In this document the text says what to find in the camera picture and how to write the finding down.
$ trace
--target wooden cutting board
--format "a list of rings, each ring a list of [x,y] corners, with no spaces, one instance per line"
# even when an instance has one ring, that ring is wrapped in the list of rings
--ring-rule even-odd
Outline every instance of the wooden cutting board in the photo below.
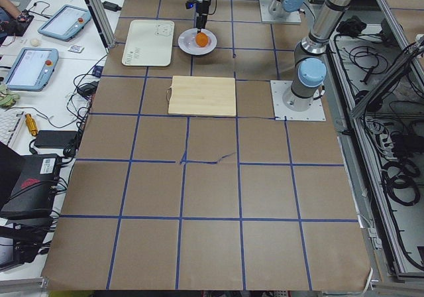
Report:
[[[168,108],[170,115],[236,115],[234,78],[174,76]]]

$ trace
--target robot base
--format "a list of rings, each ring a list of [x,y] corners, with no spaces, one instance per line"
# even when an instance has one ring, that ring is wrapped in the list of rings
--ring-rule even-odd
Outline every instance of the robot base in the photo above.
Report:
[[[262,23],[300,25],[302,23],[298,11],[291,12],[286,17],[274,17],[268,10],[271,0],[259,0]]]
[[[311,107],[306,111],[294,111],[283,102],[284,92],[291,86],[292,81],[272,80],[272,103],[274,104],[274,116],[276,120],[300,120],[300,121],[325,121],[325,114],[321,100],[314,100]]]

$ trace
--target red logo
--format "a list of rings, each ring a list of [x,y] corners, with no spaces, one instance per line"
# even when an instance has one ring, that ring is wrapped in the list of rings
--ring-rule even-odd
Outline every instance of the red logo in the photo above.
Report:
[[[40,182],[39,179],[34,179],[34,178],[26,179],[24,182],[22,182],[21,189],[28,188],[29,186],[32,186],[33,184],[36,184],[39,182]]]

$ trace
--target computer keyboard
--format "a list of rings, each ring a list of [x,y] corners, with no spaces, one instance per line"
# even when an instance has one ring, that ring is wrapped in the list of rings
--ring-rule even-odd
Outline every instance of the computer keyboard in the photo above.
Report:
[[[0,111],[0,141],[8,147],[12,147],[24,122],[23,111]]]

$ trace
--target person's arm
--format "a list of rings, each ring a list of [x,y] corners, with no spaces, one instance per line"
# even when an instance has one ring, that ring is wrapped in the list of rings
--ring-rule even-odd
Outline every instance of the person's arm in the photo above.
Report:
[[[16,19],[21,13],[9,0],[0,0],[0,7],[4,8],[4,10],[14,19]]]

